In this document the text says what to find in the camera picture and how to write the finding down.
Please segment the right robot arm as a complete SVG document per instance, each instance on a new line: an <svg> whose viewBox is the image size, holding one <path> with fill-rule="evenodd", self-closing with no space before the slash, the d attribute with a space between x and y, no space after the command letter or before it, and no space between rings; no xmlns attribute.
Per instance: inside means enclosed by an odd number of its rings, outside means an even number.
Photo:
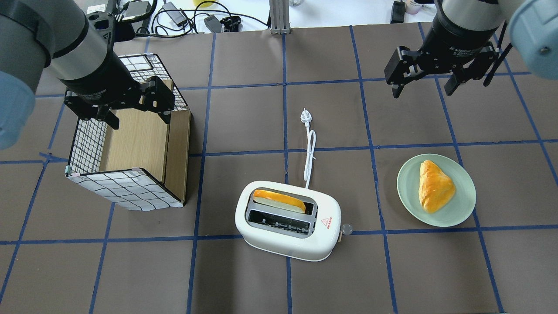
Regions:
<svg viewBox="0 0 558 314"><path fill-rule="evenodd" d="M451 73L445 93L468 80L490 84L515 48L528 70L557 79L558 4L555 0L435 0L438 10L422 46L399 46L384 69L398 98L406 84L430 74Z"/></svg>

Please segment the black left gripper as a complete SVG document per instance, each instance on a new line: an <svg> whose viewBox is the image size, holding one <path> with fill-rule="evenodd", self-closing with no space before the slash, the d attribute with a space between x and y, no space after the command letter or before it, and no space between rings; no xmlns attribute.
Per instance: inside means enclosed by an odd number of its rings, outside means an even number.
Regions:
<svg viewBox="0 0 558 314"><path fill-rule="evenodd" d="M64 104L81 120L96 120L119 129L114 110L137 109L157 113L170 124L175 109L175 95L171 87L158 76L140 83L124 66L96 70L76 80L64 80L67 87Z"/></svg>

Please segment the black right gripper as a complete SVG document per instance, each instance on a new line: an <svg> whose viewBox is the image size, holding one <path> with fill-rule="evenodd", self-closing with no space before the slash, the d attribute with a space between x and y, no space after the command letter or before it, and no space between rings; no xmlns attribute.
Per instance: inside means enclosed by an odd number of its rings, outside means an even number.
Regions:
<svg viewBox="0 0 558 314"><path fill-rule="evenodd" d="M406 84L431 74L451 74L445 83L447 96L468 80L480 80L498 56L490 42L495 31L454 33L444 26L432 26L418 50L398 46L384 69L393 97L399 98Z"/></svg>

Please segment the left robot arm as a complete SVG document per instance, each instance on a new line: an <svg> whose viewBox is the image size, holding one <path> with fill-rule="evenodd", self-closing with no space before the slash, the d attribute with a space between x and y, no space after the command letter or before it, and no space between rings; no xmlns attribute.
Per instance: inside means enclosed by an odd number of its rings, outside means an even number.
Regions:
<svg viewBox="0 0 558 314"><path fill-rule="evenodd" d="M72 0L3 0L1 8L1 149L19 139L35 106L45 68L67 88L64 103L81 120L119 128L115 110L157 113L170 123L175 96L159 77L134 80L114 53L134 38L132 24L154 9L125 17L116 5L84 12Z"/></svg>

